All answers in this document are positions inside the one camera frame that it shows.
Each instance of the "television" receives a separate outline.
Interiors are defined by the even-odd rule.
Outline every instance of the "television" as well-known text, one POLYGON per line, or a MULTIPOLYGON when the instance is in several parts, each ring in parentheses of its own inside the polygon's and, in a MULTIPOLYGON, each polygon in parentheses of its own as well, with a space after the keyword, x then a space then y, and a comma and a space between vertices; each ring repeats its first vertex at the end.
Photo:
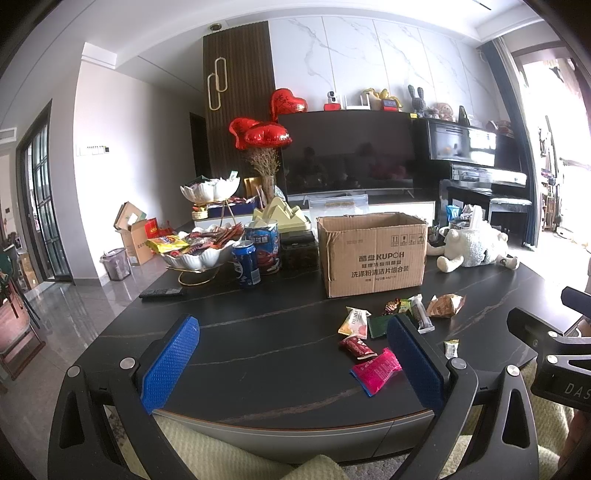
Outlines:
POLYGON ((415 152, 408 113, 342 110, 280 115, 287 194, 411 189, 415 152))

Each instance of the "fruit bowl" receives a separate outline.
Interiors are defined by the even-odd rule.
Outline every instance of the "fruit bowl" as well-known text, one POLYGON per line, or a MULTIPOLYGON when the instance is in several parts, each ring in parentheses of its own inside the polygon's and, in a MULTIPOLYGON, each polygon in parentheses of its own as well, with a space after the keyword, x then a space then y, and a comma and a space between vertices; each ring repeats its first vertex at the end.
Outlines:
POLYGON ((197 183, 191 187, 181 186, 184 197, 195 205, 222 202, 236 193, 240 186, 240 177, 235 179, 213 179, 197 183))

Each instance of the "open cardboard box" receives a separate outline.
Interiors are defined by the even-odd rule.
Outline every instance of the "open cardboard box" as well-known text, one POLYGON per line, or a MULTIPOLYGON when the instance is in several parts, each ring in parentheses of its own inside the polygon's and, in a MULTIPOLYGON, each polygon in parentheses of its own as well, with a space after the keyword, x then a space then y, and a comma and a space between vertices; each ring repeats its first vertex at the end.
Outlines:
POLYGON ((113 226, 121 234, 123 246, 131 265, 142 265, 152 258, 146 245, 146 214, 129 202, 121 205, 113 226))
POLYGON ((326 294, 344 297, 423 283, 427 224, 405 213, 318 218, 326 294))

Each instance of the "vase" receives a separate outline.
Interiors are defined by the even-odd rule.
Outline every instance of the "vase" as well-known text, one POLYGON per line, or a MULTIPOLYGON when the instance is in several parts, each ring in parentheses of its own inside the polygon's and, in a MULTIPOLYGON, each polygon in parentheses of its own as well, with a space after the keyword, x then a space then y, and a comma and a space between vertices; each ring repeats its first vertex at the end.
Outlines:
POLYGON ((261 177, 261 187, 264 199, 261 199, 263 207, 266 207, 275 196, 275 176, 269 175, 261 177))

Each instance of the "pink snack package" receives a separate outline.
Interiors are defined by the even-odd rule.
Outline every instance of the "pink snack package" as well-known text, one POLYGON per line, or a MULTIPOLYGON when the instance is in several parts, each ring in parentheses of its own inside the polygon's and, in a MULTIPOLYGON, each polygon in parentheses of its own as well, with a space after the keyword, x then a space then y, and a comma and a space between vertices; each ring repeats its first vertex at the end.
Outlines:
POLYGON ((368 396, 373 397, 382 388, 394 372, 402 370, 398 359, 389 348, 373 360, 355 365, 351 370, 353 375, 368 396))

